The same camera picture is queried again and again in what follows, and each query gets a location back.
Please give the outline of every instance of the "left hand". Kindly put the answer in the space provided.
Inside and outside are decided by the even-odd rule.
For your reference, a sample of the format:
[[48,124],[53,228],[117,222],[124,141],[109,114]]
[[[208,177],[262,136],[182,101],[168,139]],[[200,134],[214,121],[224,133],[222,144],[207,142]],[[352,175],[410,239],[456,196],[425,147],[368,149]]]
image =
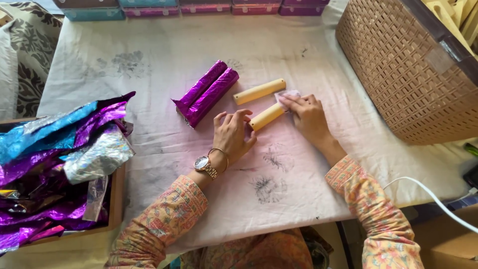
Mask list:
[[[229,165],[239,160],[257,141],[254,131],[250,134],[250,138],[244,141],[244,122],[250,122],[250,118],[247,115],[252,115],[252,111],[241,109],[234,114],[222,112],[214,118],[214,140],[212,145],[226,153]],[[215,153],[216,156],[224,155],[219,150],[215,150],[212,153]]]

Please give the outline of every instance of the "wicker basket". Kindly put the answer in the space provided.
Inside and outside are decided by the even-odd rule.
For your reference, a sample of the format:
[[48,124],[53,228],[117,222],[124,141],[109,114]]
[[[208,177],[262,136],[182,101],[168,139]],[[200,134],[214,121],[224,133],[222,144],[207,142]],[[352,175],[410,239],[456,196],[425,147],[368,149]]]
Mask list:
[[478,61],[420,0],[350,0],[336,36],[401,140],[478,136]]

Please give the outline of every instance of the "stained tablecloth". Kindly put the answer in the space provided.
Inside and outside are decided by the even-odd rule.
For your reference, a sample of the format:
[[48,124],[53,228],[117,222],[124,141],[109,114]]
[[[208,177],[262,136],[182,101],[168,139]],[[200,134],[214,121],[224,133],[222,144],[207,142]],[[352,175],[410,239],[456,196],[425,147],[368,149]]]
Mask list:
[[[264,97],[236,106],[232,95],[277,78],[322,100],[330,130],[384,186],[416,178],[440,198],[467,192],[461,173],[475,164],[464,141],[408,146],[381,119],[335,39],[346,1],[322,17],[191,16],[120,22],[65,21],[38,115],[50,115],[129,91],[127,120],[136,156],[127,166],[125,222],[137,216],[211,148],[212,118],[274,104]],[[193,130],[175,111],[180,98],[218,59],[237,84]],[[255,147],[204,193],[209,208],[168,252],[352,217],[324,180],[329,166],[284,115],[258,132]],[[409,181],[386,190],[398,206],[430,202]]]

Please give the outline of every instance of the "gold bracelet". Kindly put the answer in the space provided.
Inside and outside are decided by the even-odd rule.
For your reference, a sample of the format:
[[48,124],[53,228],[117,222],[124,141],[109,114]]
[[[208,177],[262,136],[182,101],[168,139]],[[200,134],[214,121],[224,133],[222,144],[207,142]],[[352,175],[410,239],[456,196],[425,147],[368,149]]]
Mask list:
[[207,155],[209,156],[209,154],[211,154],[211,152],[213,152],[215,149],[220,150],[222,153],[224,153],[224,156],[226,156],[227,164],[226,164],[226,169],[224,169],[224,171],[226,171],[229,167],[229,159],[228,159],[228,155],[224,152],[224,150],[222,150],[218,147],[214,147],[207,153]]

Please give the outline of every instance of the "damask patterned fabric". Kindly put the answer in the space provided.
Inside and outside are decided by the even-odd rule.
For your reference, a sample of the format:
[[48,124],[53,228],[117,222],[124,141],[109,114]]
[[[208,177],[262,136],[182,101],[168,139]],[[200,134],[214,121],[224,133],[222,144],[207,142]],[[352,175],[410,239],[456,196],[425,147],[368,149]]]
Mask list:
[[[363,268],[423,268],[420,247],[405,216],[383,189],[350,157],[326,175],[362,222],[368,238]],[[156,268],[165,248],[185,234],[207,208],[198,186],[180,176],[171,187],[120,233],[105,267]],[[289,229],[246,237],[181,255],[181,268],[313,268],[301,231]]]
[[18,58],[18,98],[15,118],[36,116],[62,23],[33,2],[0,3],[14,19],[11,47]]

